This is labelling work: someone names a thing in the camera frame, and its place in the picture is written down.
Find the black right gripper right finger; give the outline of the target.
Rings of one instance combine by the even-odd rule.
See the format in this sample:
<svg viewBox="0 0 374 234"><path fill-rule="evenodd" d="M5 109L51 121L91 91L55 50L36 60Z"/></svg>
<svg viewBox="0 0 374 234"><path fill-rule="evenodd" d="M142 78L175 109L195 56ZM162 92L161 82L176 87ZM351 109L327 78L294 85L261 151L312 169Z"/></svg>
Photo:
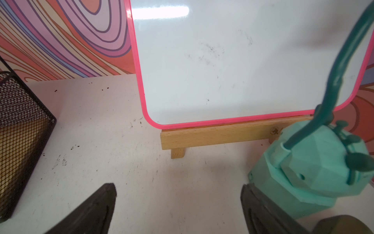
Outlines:
<svg viewBox="0 0 374 234"><path fill-rule="evenodd" d="M240 200L250 234L310 233L254 184L243 185Z"/></svg>

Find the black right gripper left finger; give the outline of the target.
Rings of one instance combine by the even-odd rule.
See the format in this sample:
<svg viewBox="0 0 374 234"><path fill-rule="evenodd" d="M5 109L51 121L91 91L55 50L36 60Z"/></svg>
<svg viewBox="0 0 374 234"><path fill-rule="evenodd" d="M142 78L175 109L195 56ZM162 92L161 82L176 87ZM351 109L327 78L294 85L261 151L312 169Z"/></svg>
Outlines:
<svg viewBox="0 0 374 234"><path fill-rule="evenodd" d="M48 234L107 234L116 204L116 187L105 183Z"/></svg>

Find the wooden whiteboard easel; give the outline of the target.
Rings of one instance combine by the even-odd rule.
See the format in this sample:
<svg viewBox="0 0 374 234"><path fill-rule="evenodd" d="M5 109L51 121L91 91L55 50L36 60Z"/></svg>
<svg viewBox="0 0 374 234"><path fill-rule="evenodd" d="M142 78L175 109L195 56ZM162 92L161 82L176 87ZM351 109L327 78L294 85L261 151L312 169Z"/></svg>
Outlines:
<svg viewBox="0 0 374 234"><path fill-rule="evenodd" d="M163 130L163 150L171 150L172 159L180 159L190 147L268 139L276 140L281 131L293 123L311 120L310 115L249 121L224 125Z"/></svg>

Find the pink framed whiteboard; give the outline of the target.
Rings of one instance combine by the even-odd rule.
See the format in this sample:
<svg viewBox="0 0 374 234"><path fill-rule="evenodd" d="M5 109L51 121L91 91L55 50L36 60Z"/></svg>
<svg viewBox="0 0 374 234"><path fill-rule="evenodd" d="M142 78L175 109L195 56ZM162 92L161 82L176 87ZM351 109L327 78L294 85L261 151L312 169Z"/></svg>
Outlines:
<svg viewBox="0 0 374 234"><path fill-rule="evenodd" d="M369 1L125 1L158 129L311 114Z"/></svg>

